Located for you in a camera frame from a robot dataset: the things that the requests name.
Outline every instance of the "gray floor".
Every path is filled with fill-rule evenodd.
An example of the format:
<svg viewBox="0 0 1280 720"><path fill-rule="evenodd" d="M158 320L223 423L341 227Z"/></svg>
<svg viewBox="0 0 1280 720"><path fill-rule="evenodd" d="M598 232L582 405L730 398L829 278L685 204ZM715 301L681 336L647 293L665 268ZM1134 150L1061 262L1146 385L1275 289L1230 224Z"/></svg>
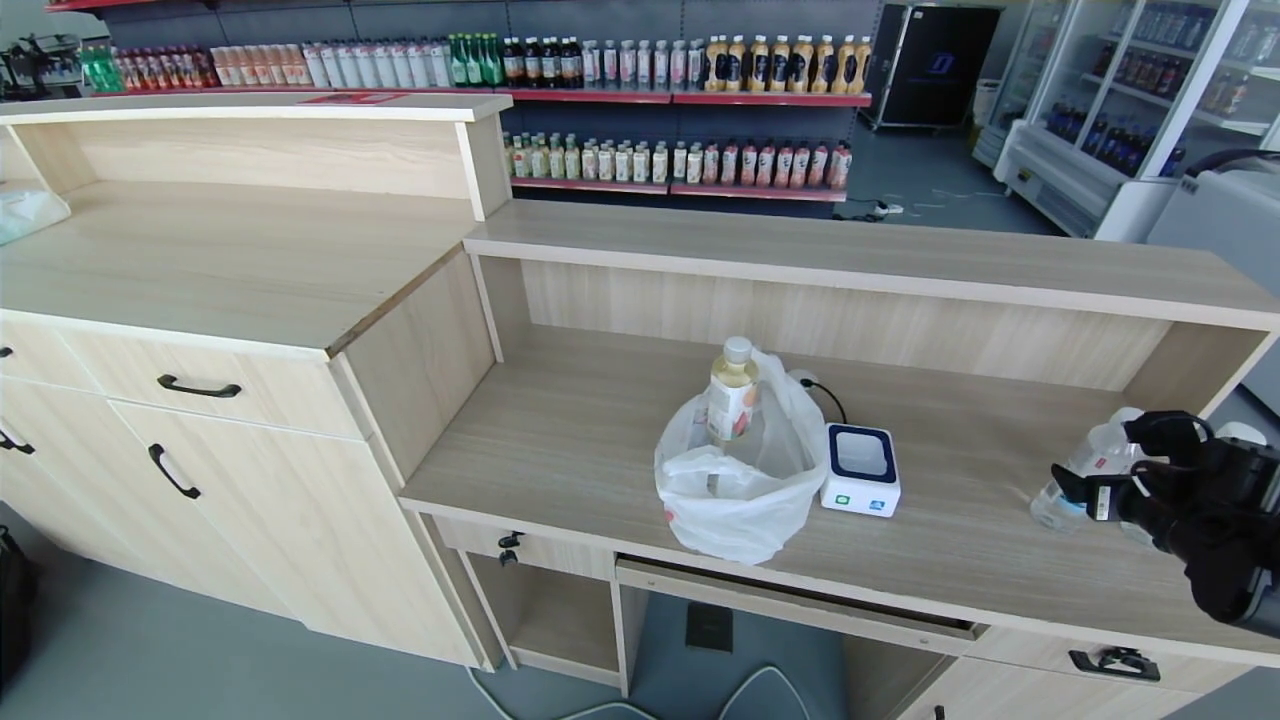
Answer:
<svg viewBox="0 0 1280 720"><path fill-rule="evenodd" d="M908 211L891 223L1059 234L1033 209L1001 196L955 136L872 136L859 128L855 137L850 197L904 205ZM849 202L838 211L865 209ZM1240 409L1245 418L1248 411ZM3 720L498 717L460 667L310 633L67 556L3 503L0 524L13 525L47 569L37 650L0 702ZM641 707L672 720L714 717L742 678L773 662L796 682L814 720L845 717L838 639L831 633L740 615L735 653L724 656L684 647L682 612L673 598L650 607L636 673ZM1256 670L1172 717L1274 716L1277 679L1277 671ZM481 680L521 720L617 698L609 688L532 669L504 669ZM593 716L630 717L622 711ZM764 678L728 717L790 720L800 712L780 680Z"/></svg>

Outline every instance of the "green bottle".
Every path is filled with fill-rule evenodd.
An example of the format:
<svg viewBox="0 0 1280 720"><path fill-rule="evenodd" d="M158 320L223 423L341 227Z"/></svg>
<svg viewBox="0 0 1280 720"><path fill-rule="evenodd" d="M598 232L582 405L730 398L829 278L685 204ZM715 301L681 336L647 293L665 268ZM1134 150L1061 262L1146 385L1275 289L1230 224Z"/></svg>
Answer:
<svg viewBox="0 0 1280 720"><path fill-rule="evenodd" d="M484 73L480 72L480 40L468 33L462 36L462 42L467 46L467 85L484 87Z"/></svg>
<svg viewBox="0 0 1280 720"><path fill-rule="evenodd" d="M449 76L453 78L453 87L467 86L467 59L462 46L462 38L457 35L449 36Z"/></svg>

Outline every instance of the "display fridge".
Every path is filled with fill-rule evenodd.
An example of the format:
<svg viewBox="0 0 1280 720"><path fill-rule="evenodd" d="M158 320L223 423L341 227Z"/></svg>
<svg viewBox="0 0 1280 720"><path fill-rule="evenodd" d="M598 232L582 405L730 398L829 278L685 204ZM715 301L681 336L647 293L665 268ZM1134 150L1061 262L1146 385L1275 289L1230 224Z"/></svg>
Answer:
<svg viewBox="0 0 1280 720"><path fill-rule="evenodd" d="M1147 236L1189 160L1275 147L1280 4L1074 0L995 176L1068 234Z"/></svg>
<svg viewBox="0 0 1280 720"><path fill-rule="evenodd" d="M975 118L984 124L974 145L973 156L983 165L996 167L1005 140L1009 138L1009 128L1014 120L1027 114L1032 94L1036 92L1036 86L1044 72L1048 54L1053 49L1053 41L1057 40L1062 18L1070 5L1070 0L1032 0L1023 27L1018 31L1014 54L1005 65L991 115Z"/></svg>

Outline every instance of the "black handle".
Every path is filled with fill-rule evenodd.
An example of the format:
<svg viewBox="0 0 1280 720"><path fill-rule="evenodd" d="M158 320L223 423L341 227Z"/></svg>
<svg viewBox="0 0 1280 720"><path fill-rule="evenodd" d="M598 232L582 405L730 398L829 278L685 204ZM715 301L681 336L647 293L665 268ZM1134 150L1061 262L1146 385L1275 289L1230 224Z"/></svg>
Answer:
<svg viewBox="0 0 1280 720"><path fill-rule="evenodd" d="M164 473L165 479L169 480L169 484L177 488L178 492L180 492L184 497L189 497L191 500L196 500L197 497L200 497L198 488L195 487L184 488L179 486L178 480L173 479L173 475L169 474L169 470L164 469L164 464L160 462L160 456L164 455L164 447L159 442L148 447L147 452L151 454L151 461L156 464L156 468L160 468L160 471Z"/></svg>
<svg viewBox="0 0 1280 720"><path fill-rule="evenodd" d="M1068 652L1075 669L1082 673L1096 675L1111 675L1117 678L1132 678L1134 680L1160 682L1160 666L1147 660L1140 652L1132 647L1111 647L1098 655L1098 661L1093 662L1089 653L1083 650Z"/></svg>
<svg viewBox="0 0 1280 720"><path fill-rule="evenodd" d="M236 383L230 383L221 389L198 389L193 387L182 387L178 384L178 378L173 375L160 375L156 378L160 387L165 389L172 389L174 392L186 392L188 395L204 395L205 397L236 397L239 391L244 389Z"/></svg>
<svg viewBox="0 0 1280 720"><path fill-rule="evenodd" d="M13 442L13 438L9 437L9 433L6 433L4 430L0 430L0 450L17 450L18 452L22 452L23 455L32 455L33 452L36 452L36 448L31 447L29 442L26 442L23 445L18 445L18 443Z"/></svg>

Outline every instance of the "drawer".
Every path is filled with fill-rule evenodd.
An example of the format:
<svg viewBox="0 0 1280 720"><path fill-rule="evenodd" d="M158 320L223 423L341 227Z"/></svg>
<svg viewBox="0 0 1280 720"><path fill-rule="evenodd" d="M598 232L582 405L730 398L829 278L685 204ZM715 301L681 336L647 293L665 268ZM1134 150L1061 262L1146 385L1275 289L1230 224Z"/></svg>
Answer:
<svg viewBox="0 0 1280 720"><path fill-rule="evenodd" d="M361 438L325 361L296 360L127 334L63 331L63 338L110 397Z"/></svg>
<svg viewBox="0 0 1280 720"><path fill-rule="evenodd" d="M941 655L964 655L975 638L975 625L964 620L809 593L732 575L630 559L618 560L614 573L622 585Z"/></svg>
<svg viewBox="0 0 1280 720"><path fill-rule="evenodd" d="M1116 675L1098 675L1079 670L1069 655L1071 651L1082 651L1089 660L1097 662L1101 653L1114 646L1103 643L1091 643L1015 630L1010 628L989 628L974 643L973 648L965 653L969 657L980 657L1020 665L1023 667L1039 667L1042 670L1055 670L1070 675L1087 678L1106 678L1124 683L1140 685L1153 685L1170 691L1189 691L1207 693L1220 685L1234 680L1248 670L1251 665L1238 662L1225 662L1221 660L1204 660L1199 657L1187 657L1185 655L1172 655L1169 652L1148 651L1142 647L1135 648L1143 657L1151 660L1160 669L1160 682L1138 680Z"/></svg>
<svg viewBox="0 0 1280 720"><path fill-rule="evenodd" d="M58 331L38 318L0 313L0 375L97 391Z"/></svg>
<svg viewBox="0 0 1280 720"><path fill-rule="evenodd" d="M435 524L440 528L444 544L453 550L488 557L498 557L504 550L498 546L498 541L512 533L509 528L481 525L451 518L435 518ZM612 551L535 534L521 534L516 541L520 544L509 550L516 553L517 562L598 580L613 579Z"/></svg>

